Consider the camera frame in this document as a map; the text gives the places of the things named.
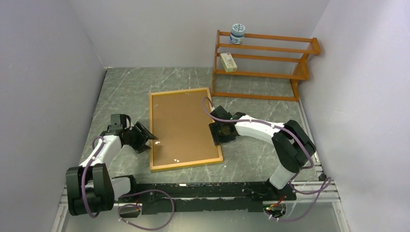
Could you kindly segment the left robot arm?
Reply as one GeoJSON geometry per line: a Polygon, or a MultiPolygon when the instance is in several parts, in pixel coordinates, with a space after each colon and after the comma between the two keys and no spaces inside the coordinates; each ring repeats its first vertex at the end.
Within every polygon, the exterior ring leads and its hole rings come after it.
{"type": "Polygon", "coordinates": [[[111,115],[107,129],[94,138],[89,156],[66,172],[69,213],[95,218],[100,212],[112,210],[119,198],[134,202],[138,189],[133,175],[111,178],[108,167],[124,146],[138,154],[150,150],[149,140],[157,137],[139,121],[132,123],[126,114],[111,115]]]}

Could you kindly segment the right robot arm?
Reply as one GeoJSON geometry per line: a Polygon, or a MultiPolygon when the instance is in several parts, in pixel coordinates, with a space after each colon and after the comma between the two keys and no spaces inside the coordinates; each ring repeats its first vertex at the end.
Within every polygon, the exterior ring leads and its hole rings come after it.
{"type": "Polygon", "coordinates": [[[295,120],[274,123],[253,118],[245,113],[234,115],[218,106],[208,113],[214,122],[209,125],[214,144],[233,141],[238,136],[252,137],[272,145],[280,164],[269,177],[266,195],[276,201],[284,195],[284,187],[306,167],[313,167],[316,146],[295,120]]]}

